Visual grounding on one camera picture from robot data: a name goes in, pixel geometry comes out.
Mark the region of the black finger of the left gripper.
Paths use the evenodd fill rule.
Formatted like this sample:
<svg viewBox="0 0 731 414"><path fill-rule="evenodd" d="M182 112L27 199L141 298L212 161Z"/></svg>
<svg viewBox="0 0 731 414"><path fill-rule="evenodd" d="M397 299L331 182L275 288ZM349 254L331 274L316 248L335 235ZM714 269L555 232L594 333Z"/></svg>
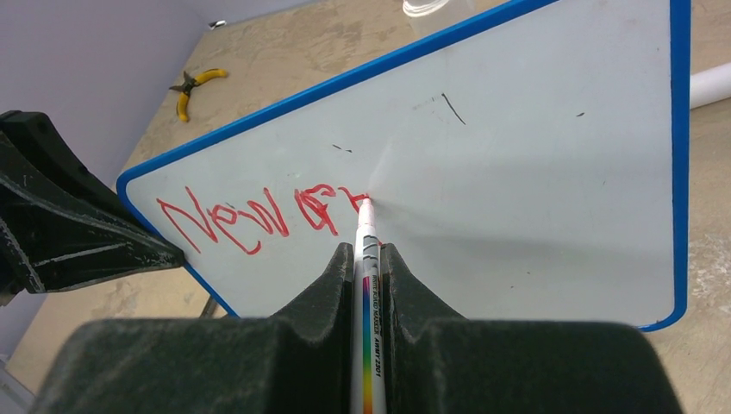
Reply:
<svg viewBox="0 0 731 414"><path fill-rule="evenodd" d="M184 264L66 145L42 112L1 115L1 304Z"/></svg>

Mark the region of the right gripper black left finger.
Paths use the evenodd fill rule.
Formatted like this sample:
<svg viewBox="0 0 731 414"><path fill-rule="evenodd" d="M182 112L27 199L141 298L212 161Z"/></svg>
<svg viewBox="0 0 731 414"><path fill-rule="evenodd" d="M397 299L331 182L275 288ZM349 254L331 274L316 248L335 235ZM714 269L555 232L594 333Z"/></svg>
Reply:
<svg viewBox="0 0 731 414"><path fill-rule="evenodd" d="M34 413L345 413L353 248L265 318L105 319L60 350Z"/></svg>

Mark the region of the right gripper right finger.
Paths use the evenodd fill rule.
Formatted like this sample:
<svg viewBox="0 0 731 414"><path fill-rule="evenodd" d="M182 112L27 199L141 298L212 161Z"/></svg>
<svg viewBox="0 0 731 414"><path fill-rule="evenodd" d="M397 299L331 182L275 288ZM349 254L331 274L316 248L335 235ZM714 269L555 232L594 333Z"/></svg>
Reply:
<svg viewBox="0 0 731 414"><path fill-rule="evenodd" d="M679 413L653 346L619 323L474 320L381 249L392 413Z"/></svg>

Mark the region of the white red marker pen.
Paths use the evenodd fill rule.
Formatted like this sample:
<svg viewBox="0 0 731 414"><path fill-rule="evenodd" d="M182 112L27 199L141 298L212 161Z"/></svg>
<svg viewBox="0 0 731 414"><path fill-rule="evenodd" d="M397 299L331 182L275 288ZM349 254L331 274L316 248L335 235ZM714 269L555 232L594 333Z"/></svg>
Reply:
<svg viewBox="0 0 731 414"><path fill-rule="evenodd" d="M380 243L375 210L364 198L353 245L353 335L349 411L386 413Z"/></svg>

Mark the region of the blue framed whiteboard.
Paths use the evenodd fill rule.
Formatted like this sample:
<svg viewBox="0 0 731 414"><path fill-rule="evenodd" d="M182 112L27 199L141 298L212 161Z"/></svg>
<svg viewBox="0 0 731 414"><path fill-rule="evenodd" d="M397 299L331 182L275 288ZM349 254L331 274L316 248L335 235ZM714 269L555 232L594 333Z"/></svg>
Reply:
<svg viewBox="0 0 731 414"><path fill-rule="evenodd" d="M355 239L465 317L663 329L687 308L687 1L512 1L124 172L229 312L268 316Z"/></svg>

